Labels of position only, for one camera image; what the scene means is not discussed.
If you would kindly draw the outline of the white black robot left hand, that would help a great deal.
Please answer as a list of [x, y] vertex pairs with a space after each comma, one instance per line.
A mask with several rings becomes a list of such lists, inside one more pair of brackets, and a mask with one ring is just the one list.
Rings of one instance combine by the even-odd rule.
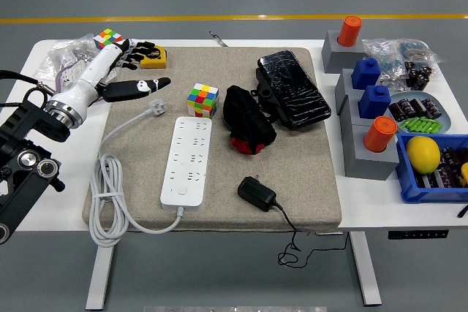
[[125, 39], [105, 46], [68, 90], [51, 97], [45, 111], [51, 115], [65, 115], [73, 125], [81, 124], [87, 117], [87, 109], [96, 100], [122, 102], [141, 99], [171, 83], [168, 77], [154, 80], [130, 80], [108, 83], [111, 70], [118, 67], [137, 69], [132, 63], [140, 62], [145, 54], [153, 53], [156, 45]]

